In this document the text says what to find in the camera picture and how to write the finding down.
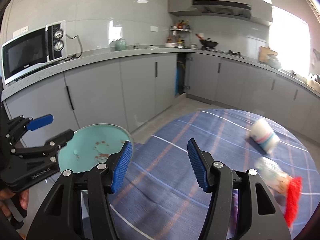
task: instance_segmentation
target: human hand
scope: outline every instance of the human hand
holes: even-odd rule
[[[6,200],[9,198],[12,198],[14,195],[15,195],[15,193],[13,193],[8,188],[0,190],[0,208],[2,209],[2,211],[6,217],[9,217],[11,215],[11,212],[10,212],[9,208],[1,200]],[[25,191],[22,191],[20,193],[19,199],[20,199],[20,206],[23,209],[27,209],[28,203],[29,203],[29,190],[26,189]]]

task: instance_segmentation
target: kitchen counter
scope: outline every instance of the kitchen counter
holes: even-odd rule
[[[1,94],[1,101],[9,98],[10,96],[14,95],[15,93],[23,90],[24,88],[37,83],[45,78],[50,76],[56,75],[58,73],[62,73],[64,71],[77,68],[83,65],[91,64],[94,62],[120,58],[120,57],[128,57],[128,56],[137,56],[137,55],[145,55],[145,54],[158,54],[158,53],[201,53],[201,54],[208,54],[217,57],[229,58],[232,60],[237,60],[240,62],[244,62],[247,64],[251,64],[257,67],[264,68],[266,70],[272,71],[278,75],[281,75],[289,80],[299,84],[300,86],[310,90],[312,93],[320,97],[320,93],[315,91],[313,88],[308,86],[307,84],[303,83],[297,78],[294,78],[280,70],[273,69],[268,65],[258,63],[257,60],[247,58],[247,57],[237,57],[233,55],[228,55],[219,52],[213,51],[205,51],[200,49],[169,49],[169,48],[156,48],[156,49],[128,49],[123,51],[114,51],[108,52],[106,49],[99,49],[93,51],[86,51],[79,59],[70,60],[67,62],[62,62],[57,65],[50,66],[48,68],[42,69],[36,73],[33,73],[22,80],[17,81],[16,83],[12,84],[11,86],[5,88]]]

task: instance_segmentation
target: blue plaid tablecloth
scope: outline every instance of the blue plaid tablecloth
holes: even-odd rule
[[[109,197],[121,239],[198,239],[211,194],[204,193],[196,182],[187,141],[194,138],[216,161],[246,171],[264,155],[248,138],[258,118],[232,109],[198,111],[173,120],[145,145],[137,145],[122,189]],[[281,125],[267,122],[281,140],[268,157],[290,176],[303,180],[298,215],[290,228],[293,239],[320,201],[320,176],[300,141]],[[275,197],[284,212],[283,196]]]

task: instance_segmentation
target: red fuzzy object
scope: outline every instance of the red fuzzy object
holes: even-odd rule
[[[288,185],[287,207],[285,209],[284,219],[288,227],[291,227],[298,213],[298,201],[300,198],[302,178],[293,178]]]

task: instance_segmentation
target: kitchen floor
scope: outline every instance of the kitchen floor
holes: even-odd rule
[[[132,133],[134,142],[136,143],[146,143],[151,135],[156,133],[160,128],[162,128],[167,123],[172,120],[190,114],[192,112],[198,111],[200,109],[213,109],[213,108],[223,108],[217,105],[209,105],[203,102],[192,100],[190,98],[184,98],[185,95],[181,96],[182,98],[177,98],[180,102],[176,105],[168,108],[149,122],[145,123],[142,127],[138,128],[135,132]],[[308,149],[310,152],[318,171],[320,171],[320,145],[314,142],[311,142],[300,136],[296,137],[300,142]],[[21,233],[27,234],[29,227],[33,221],[34,216],[38,208],[40,207],[45,196],[49,192],[50,188],[53,186],[54,180],[48,178],[45,181],[38,183],[37,185],[30,188],[30,201],[28,206],[28,217],[24,221],[24,226],[19,231]]]

